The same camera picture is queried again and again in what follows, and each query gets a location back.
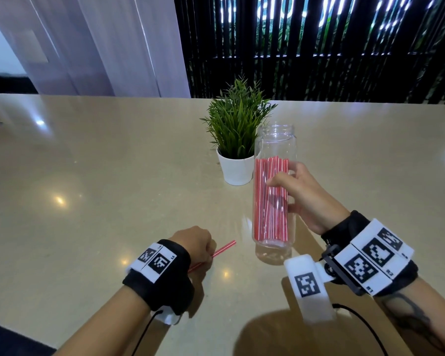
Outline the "person's right hand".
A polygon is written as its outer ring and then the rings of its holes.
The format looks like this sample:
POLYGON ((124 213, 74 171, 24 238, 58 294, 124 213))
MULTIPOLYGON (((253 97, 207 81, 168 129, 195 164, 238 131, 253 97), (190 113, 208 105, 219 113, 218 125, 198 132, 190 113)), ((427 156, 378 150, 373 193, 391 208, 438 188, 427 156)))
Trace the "person's right hand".
POLYGON ((351 212, 317 182, 305 164, 289 161, 289 170, 296 178, 296 189, 286 189, 294 199, 288 212, 298 214, 310 231, 323 235, 350 216, 351 212))

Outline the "person's left hand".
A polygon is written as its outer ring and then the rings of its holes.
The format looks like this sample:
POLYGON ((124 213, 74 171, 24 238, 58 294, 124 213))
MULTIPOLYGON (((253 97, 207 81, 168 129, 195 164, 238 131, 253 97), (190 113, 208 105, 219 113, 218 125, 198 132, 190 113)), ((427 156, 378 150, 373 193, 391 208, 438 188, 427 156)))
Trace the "person's left hand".
MULTIPOLYGON (((190 255, 191 267, 201 263, 206 255, 206 248, 212 235, 207 229, 193 226, 176 231, 170 238, 172 242, 182 246, 190 255)), ((193 283, 201 282, 206 273, 200 274, 200 268, 189 274, 193 283)))

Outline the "single red striped straw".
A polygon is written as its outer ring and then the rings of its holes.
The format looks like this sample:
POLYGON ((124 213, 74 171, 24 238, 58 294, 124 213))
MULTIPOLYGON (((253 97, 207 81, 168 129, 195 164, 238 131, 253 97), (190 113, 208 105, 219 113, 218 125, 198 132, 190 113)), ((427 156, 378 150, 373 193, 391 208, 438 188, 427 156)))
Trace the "single red striped straw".
MULTIPOLYGON (((231 242, 229 242, 228 244, 224 245, 223 247, 219 248, 218 250, 216 250, 213 254, 212 254, 212 259, 214 259, 215 257, 217 257, 218 255, 220 255, 221 253, 223 253, 224 251, 230 249, 232 246, 236 245, 237 241, 236 240, 232 240, 231 242)), ((195 271, 196 269, 202 267, 203 265, 205 265, 206 263, 198 263, 195 264, 194 266, 190 267, 190 269, 188 270, 188 274, 192 273, 193 271, 195 271)))

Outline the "clear plastic jar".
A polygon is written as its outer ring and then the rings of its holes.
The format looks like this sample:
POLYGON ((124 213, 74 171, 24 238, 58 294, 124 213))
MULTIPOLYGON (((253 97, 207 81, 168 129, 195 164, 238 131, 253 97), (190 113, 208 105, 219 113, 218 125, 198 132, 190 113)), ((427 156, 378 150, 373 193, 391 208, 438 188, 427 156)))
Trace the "clear plastic jar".
MULTIPOLYGON (((294 160, 297 154, 297 139, 293 125, 265 125, 260 126, 255 139, 255 159, 279 156, 289 161, 294 160)), ((296 216, 289 213, 289 244, 285 247, 267 246, 255 242, 256 257, 270 265, 282 265, 291 257, 292 246, 295 241, 296 216)))

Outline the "person's left forearm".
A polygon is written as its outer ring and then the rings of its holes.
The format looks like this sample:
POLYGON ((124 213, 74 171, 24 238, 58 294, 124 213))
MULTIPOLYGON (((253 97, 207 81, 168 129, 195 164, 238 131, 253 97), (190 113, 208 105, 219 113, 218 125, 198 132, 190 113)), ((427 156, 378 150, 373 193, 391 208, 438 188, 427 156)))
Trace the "person's left forearm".
POLYGON ((150 307, 122 286, 53 356, 122 356, 150 307))

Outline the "person's right forearm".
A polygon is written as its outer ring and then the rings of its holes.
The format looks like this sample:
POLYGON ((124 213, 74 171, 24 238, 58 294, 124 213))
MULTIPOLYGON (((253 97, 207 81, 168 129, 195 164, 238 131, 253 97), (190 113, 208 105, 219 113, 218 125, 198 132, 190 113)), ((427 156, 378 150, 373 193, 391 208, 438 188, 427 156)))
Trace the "person's right forearm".
POLYGON ((426 281, 374 300, 415 356, 445 356, 445 299, 426 281))

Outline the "bundle of red striped straws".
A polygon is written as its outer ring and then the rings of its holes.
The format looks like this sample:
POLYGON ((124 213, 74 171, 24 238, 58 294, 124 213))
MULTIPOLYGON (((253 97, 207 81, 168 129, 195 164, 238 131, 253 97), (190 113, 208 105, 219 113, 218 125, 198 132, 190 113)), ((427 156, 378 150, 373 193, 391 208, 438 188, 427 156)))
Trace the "bundle of red striped straws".
POLYGON ((282 248, 289 244, 289 195, 281 186, 267 186, 267 179, 288 171, 288 159, 255 159, 252 229, 253 239, 263 245, 282 248))

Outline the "white plant pot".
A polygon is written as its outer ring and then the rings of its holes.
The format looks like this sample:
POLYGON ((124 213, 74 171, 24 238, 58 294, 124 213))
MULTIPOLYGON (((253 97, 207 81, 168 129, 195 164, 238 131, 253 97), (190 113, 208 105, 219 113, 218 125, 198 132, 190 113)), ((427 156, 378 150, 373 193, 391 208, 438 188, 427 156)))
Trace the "white plant pot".
POLYGON ((245 159, 230 159, 216 150, 224 180, 229 185, 241 186, 248 184, 253 178, 254 155, 245 159))

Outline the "white left marker plate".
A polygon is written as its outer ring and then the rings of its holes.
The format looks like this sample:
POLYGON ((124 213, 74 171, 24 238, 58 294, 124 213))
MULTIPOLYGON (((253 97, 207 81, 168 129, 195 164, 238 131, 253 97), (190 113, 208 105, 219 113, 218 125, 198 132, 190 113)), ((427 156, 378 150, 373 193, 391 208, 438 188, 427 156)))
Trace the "white left marker plate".
POLYGON ((176 253, 165 246, 164 241, 158 241, 151 244, 126 268, 126 274, 136 271, 155 283, 176 258, 176 253))

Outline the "white marker plate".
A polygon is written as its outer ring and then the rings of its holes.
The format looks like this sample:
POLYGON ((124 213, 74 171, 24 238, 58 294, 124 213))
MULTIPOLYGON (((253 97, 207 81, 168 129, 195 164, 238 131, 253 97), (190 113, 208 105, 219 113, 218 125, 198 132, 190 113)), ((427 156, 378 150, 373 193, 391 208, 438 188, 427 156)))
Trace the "white marker plate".
POLYGON ((126 274, 136 271, 155 283, 176 258, 176 253, 165 246, 164 241, 158 241, 151 244, 126 268, 126 274))
POLYGON ((334 259, 371 296, 390 286, 415 250, 373 219, 334 259))

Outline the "black left wristband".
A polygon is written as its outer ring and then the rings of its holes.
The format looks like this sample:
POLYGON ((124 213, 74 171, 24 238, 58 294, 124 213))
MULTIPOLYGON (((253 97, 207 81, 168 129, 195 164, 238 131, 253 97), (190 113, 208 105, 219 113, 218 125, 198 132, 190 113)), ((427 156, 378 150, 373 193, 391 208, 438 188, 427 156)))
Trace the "black left wristband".
POLYGON ((122 283, 137 293, 151 311, 157 311, 165 305, 170 306, 175 314, 182 315, 192 303, 195 294, 195 288, 188 276, 191 258, 182 246, 171 240, 159 241, 164 241, 164 245, 177 255, 160 278, 151 283, 143 275, 131 271, 122 283))

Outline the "black wristband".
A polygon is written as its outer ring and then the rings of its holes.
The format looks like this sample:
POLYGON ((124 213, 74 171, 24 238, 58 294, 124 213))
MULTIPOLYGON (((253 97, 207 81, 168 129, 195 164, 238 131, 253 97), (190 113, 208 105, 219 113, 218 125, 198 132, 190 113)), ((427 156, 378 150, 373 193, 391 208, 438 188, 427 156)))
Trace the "black wristband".
MULTIPOLYGON (((322 235, 326 245, 339 245, 343 250, 371 221, 357 211, 322 235)), ((394 279, 393 283, 373 296, 392 294, 414 282, 419 275, 416 263, 411 259, 408 266, 394 279)))
POLYGON ((182 315, 192 303, 195 294, 195 288, 188 276, 191 258, 182 246, 171 240, 159 241, 164 241, 164 245, 177 255, 160 278, 151 283, 143 275, 131 271, 122 283, 137 293, 151 311, 157 311, 165 305, 170 306, 175 314, 182 315))

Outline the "green artificial plant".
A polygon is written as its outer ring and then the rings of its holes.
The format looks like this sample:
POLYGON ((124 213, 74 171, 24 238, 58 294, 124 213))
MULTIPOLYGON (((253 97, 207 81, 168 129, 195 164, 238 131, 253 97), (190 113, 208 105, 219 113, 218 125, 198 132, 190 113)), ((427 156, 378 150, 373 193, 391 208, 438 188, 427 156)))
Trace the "green artificial plant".
POLYGON ((201 120, 221 156, 247 159, 254 156, 258 128, 267 123, 276 107, 264 97, 259 82, 250 86, 246 78, 239 77, 211 100, 208 115, 201 120))

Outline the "black right wristband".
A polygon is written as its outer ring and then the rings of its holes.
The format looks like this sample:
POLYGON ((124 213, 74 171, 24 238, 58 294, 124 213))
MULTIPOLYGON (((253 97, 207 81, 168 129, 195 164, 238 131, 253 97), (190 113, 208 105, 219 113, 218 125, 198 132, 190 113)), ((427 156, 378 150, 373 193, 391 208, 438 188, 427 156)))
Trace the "black right wristband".
MULTIPOLYGON (((357 211, 322 235, 326 245, 339 245, 343 250, 371 221, 357 211)), ((393 283, 373 296, 392 294, 414 282, 419 275, 416 263, 411 259, 408 266, 394 279, 393 283)))

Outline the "white right marker plate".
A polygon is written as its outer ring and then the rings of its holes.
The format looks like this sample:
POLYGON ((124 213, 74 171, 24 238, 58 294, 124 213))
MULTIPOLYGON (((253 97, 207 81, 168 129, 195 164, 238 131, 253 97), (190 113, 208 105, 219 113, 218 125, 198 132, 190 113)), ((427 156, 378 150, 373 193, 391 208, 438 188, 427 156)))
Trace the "white right marker plate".
POLYGON ((371 296, 390 286, 415 250, 373 219, 334 259, 371 296))

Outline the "black slatted screen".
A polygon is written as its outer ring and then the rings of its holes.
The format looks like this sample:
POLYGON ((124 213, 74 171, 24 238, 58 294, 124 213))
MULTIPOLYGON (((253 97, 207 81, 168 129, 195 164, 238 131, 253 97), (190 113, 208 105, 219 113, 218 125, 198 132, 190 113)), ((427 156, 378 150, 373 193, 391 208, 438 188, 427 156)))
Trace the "black slatted screen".
POLYGON ((190 95, 445 104, 445 0, 174 0, 190 95))

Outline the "person's dark clothing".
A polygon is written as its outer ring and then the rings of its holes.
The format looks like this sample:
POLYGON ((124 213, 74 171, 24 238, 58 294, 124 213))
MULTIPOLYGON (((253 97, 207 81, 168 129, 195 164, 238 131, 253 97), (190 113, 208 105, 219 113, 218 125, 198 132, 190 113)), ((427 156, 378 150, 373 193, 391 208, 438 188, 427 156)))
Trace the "person's dark clothing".
POLYGON ((0 326, 0 356, 53 356, 55 348, 0 326))

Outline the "sheer white curtain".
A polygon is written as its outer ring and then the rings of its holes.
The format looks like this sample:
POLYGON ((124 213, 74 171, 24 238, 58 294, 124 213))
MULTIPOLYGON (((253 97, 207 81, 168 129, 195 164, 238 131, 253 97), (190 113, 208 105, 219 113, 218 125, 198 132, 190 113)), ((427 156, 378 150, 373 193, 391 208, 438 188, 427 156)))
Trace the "sheer white curtain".
POLYGON ((39 94, 190 98, 174 0, 0 0, 39 94))

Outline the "dark sofa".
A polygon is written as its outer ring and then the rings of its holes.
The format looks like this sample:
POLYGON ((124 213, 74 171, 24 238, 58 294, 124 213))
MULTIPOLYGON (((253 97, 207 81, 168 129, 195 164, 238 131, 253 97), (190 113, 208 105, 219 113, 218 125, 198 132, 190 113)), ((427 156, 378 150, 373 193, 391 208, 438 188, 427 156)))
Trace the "dark sofa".
POLYGON ((39 94, 28 76, 0 74, 0 94, 39 94))

